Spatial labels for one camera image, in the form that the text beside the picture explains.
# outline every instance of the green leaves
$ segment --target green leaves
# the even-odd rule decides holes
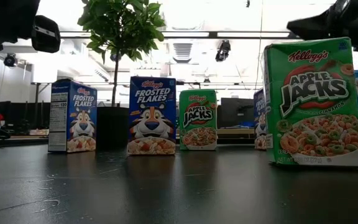
[[[159,15],[161,4],[149,0],[82,1],[86,6],[78,25],[91,32],[87,47],[101,54],[103,63],[106,51],[114,55],[118,49],[121,56],[142,60],[142,52],[149,54],[158,49],[155,39],[164,40],[157,30],[165,25]]]

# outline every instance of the white wall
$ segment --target white wall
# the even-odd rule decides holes
[[[0,60],[0,101],[14,103],[33,103],[35,101],[35,85],[31,85],[32,73],[23,68],[8,68]],[[39,102],[50,101],[50,86],[39,95]]]

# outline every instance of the nutrition facts label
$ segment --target nutrition facts label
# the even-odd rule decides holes
[[[50,103],[49,148],[66,151],[68,93],[52,93]]]

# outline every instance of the air vent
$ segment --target air vent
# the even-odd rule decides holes
[[[191,60],[190,54],[191,54],[191,47],[193,44],[191,43],[174,43],[173,44],[173,50],[174,50],[174,56],[173,59],[177,63],[189,63]]]

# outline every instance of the desk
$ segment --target desk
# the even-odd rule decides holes
[[[0,149],[0,223],[358,223],[358,170],[279,169],[265,152],[132,156]]]

